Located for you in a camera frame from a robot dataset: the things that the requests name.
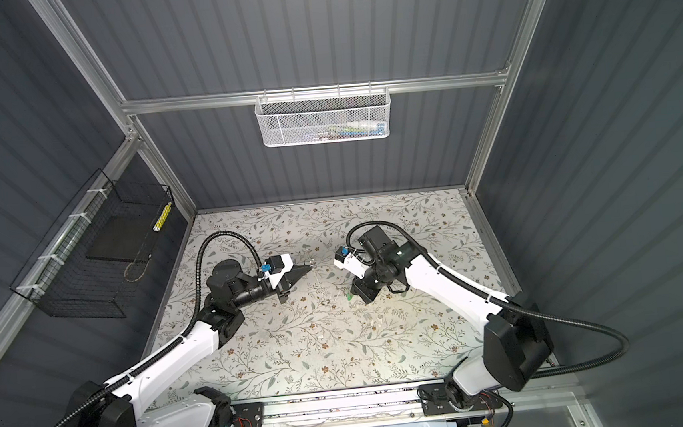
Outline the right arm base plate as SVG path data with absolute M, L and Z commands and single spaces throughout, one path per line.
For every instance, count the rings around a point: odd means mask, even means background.
M 417 396 L 422 404 L 422 411 L 428 417 L 470 411 L 501 409 L 503 403 L 484 393 L 471 396 L 451 383 L 425 383 L 417 388 Z

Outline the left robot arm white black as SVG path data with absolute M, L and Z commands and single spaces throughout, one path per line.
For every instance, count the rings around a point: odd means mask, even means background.
M 184 372 L 234 338 L 246 305 L 273 296 L 286 301 L 312 269 L 294 263 L 288 254 L 268 257 L 260 265 L 249 275 L 234 259 L 217 263 L 190 329 L 108 381 L 79 387 L 56 427 L 243 427 L 230 397 L 208 386 L 173 405 L 151 406 Z

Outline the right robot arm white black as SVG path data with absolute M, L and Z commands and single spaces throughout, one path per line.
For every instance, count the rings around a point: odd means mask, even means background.
M 512 297 L 469 280 L 415 240 L 398 244 L 379 226 L 365 232 L 359 243 L 358 248 L 343 245 L 334 254 L 335 266 L 355 277 L 353 295 L 370 304 L 383 289 L 394 294 L 423 291 L 483 336 L 482 349 L 462 359 L 445 379 L 453 407 L 466 407 L 485 390 L 523 390 L 551 355 L 554 345 L 544 320 L 515 311 L 538 312 L 530 295 Z

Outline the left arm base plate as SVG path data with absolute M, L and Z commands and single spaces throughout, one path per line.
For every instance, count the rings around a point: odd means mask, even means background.
M 232 406 L 231 415 L 213 418 L 209 427 L 262 427 L 264 403 L 240 403 Z

